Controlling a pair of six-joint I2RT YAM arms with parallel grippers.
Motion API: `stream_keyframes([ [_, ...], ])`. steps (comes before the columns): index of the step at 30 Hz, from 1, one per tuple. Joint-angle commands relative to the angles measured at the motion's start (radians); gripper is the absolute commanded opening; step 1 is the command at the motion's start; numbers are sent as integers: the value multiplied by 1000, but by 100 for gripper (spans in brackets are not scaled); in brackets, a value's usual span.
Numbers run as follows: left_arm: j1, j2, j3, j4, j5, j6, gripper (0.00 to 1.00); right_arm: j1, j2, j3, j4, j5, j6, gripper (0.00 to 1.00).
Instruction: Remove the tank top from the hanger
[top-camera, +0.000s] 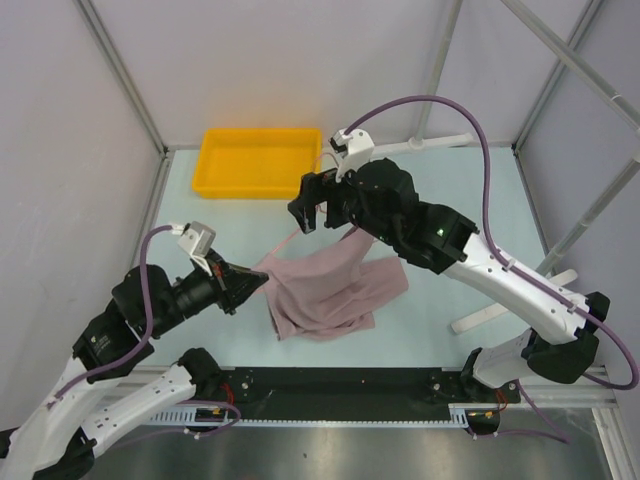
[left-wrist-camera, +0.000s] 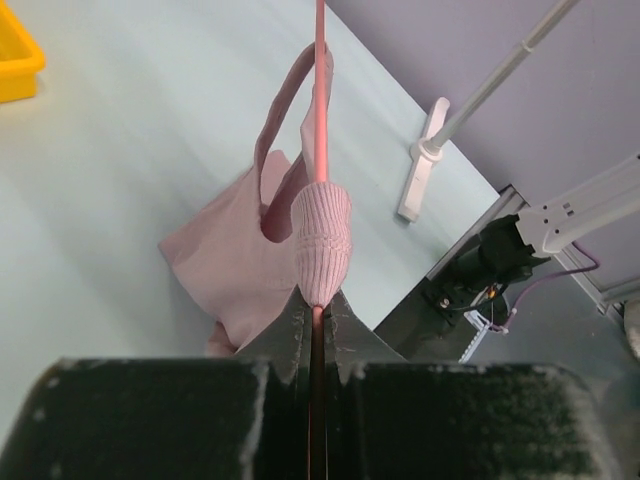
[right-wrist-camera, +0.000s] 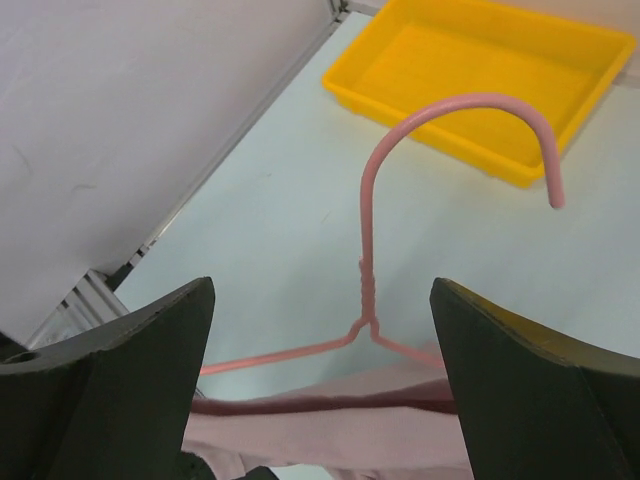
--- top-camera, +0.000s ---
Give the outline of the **pink tank top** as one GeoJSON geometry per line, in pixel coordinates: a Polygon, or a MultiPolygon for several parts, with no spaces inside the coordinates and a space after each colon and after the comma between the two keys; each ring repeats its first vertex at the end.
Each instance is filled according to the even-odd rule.
{"type": "Polygon", "coordinates": [[[364,260],[373,244],[371,235],[352,228],[305,257],[266,255],[255,269],[269,277],[263,291],[277,339],[328,341],[373,329],[374,312],[409,288],[399,258],[364,260]]]}

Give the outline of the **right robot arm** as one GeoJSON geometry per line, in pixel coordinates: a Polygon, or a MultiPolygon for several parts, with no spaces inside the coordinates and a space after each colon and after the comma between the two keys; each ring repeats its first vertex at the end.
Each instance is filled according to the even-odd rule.
{"type": "Polygon", "coordinates": [[[502,265],[476,224],[456,210],[420,200],[411,175],[389,159],[365,164],[343,178],[334,169],[308,173],[288,205],[304,233],[316,228],[316,208],[326,206],[325,226],[351,224],[386,245],[409,264],[462,282],[521,318],[527,330],[493,348],[469,355],[463,393],[484,401],[497,388],[537,375],[558,384],[576,382],[595,359],[599,340],[578,308],[606,313],[601,294],[567,293],[533,272],[532,282],[502,265]]]}

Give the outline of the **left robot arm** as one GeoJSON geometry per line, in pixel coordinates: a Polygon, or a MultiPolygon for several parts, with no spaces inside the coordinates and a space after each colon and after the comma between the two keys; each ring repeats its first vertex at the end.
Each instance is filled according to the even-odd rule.
{"type": "Polygon", "coordinates": [[[162,410],[183,401],[209,400],[224,375],[202,347],[187,350],[149,384],[102,406],[160,338],[215,305],[235,314],[269,279],[228,263],[215,251],[207,269],[194,265],[169,280],[157,265],[139,265],[112,290],[106,309],[89,322],[54,387],[20,427],[1,433],[4,479],[79,479],[118,439],[162,410]]]}

